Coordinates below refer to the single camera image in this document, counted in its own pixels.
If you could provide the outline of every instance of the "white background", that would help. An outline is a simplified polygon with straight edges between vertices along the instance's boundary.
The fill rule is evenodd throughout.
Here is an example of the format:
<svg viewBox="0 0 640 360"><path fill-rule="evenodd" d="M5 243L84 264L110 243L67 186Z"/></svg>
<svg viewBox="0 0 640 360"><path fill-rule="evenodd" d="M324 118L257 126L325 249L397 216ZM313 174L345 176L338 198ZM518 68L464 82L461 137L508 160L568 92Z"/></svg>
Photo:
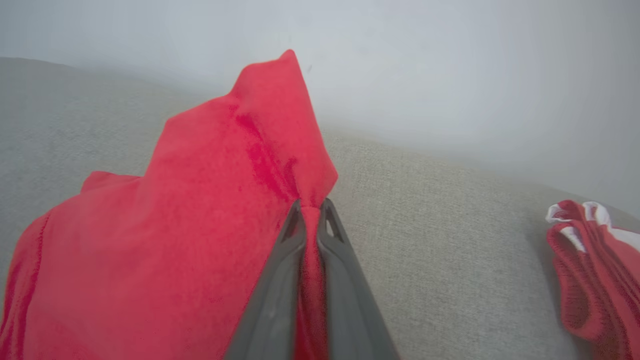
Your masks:
<svg viewBox="0 0 640 360"><path fill-rule="evenodd" d="M207 97L288 48L320 122L640 217L638 0L0 0L0 56Z"/></svg>

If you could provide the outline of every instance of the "gray fabric surface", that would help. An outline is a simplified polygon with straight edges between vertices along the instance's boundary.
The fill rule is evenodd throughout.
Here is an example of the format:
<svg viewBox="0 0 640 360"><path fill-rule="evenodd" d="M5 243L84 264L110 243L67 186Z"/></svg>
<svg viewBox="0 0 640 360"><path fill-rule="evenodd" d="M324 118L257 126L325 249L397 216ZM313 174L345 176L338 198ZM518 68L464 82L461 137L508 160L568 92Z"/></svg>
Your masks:
<svg viewBox="0 0 640 360"><path fill-rule="evenodd" d="M0 58L0 278L37 216L92 170L142 174L165 120L203 99ZM574 195L324 130L330 197L403 359L584 359L558 320L547 208ZM640 222L609 208L614 223Z"/></svg>

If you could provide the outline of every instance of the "red and white cloth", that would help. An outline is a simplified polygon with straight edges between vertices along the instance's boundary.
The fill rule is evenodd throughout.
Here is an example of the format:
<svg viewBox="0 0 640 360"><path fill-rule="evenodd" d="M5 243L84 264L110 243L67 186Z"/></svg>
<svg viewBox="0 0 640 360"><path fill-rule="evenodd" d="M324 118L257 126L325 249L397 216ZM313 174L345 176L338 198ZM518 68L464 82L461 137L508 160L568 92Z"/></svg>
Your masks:
<svg viewBox="0 0 640 360"><path fill-rule="evenodd" d="M597 202L559 202L547 221L564 326L596 360L640 359L640 234L613 227Z"/></svg>

